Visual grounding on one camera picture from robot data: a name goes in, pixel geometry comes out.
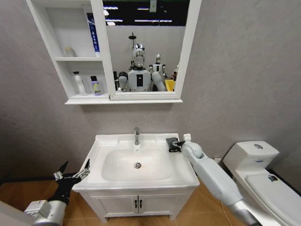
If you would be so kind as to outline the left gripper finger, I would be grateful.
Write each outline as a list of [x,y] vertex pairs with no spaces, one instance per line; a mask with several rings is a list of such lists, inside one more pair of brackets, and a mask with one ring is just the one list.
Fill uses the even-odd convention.
[[85,177],[88,176],[88,174],[90,173],[90,159],[87,160],[85,167],[83,170],[81,170],[80,172],[76,173],[75,175],[72,176],[73,182],[74,183],[79,183],[80,181],[82,181]]
[[54,175],[54,178],[55,180],[60,180],[63,178],[63,173],[68,165],[68,162],[69,161],[66,161],[63,165],[60,166],[59,170],[56,171],[53,175]]

